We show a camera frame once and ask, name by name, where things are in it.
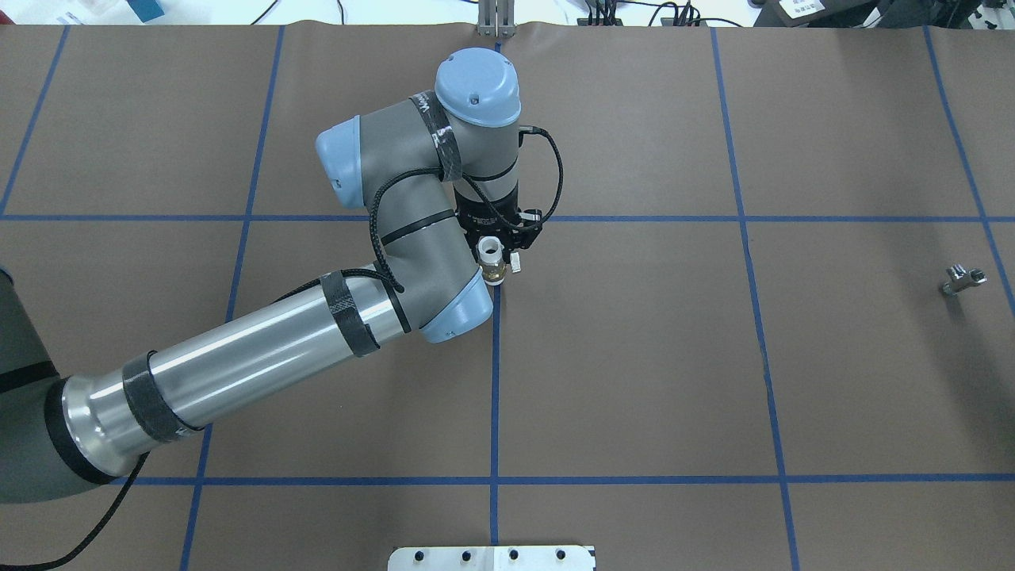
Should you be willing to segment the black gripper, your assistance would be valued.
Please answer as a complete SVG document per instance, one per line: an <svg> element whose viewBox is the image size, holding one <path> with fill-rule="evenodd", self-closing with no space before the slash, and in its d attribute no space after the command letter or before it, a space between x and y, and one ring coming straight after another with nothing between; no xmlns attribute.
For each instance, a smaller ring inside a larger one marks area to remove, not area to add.
<svg viewBox="0 0 1015 571"><path fill-rule="evenodd" d="M486 205L479 198L467 198L454 193L456 217L466 242L476 254L480 239L493 237L503 245L505 254L529 249L542 232L545 214L540 209L521 210L517 189Z"/></svg>

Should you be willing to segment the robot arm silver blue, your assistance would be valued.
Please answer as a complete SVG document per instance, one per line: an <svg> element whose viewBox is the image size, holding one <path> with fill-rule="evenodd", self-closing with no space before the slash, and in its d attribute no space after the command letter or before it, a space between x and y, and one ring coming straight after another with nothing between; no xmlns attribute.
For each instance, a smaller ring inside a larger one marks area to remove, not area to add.
<svg viewBox="0 0 1015 571"><path fill-rule="evenodd" d="M2 502L81 494L156 447L385 343L442 343L493 312L492 265L547 216L517 206L517 68L462 48L431 90L323 131L316 153L339 201L367 212L373 263L324 274L264 308L149 351L112 372L58 374L13 279L2 274Z"/></svg>

